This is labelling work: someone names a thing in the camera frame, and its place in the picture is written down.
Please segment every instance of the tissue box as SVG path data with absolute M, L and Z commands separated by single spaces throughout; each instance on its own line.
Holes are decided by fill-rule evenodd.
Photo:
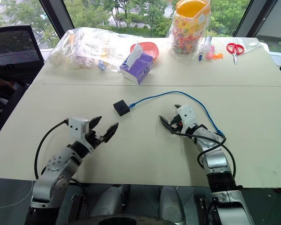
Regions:
M 123 76 L 136 84 L 140 84 L 153 65 L 153 57 L 142 53 L 130 68 L 126 65 L 126 60 L 120 66 Z

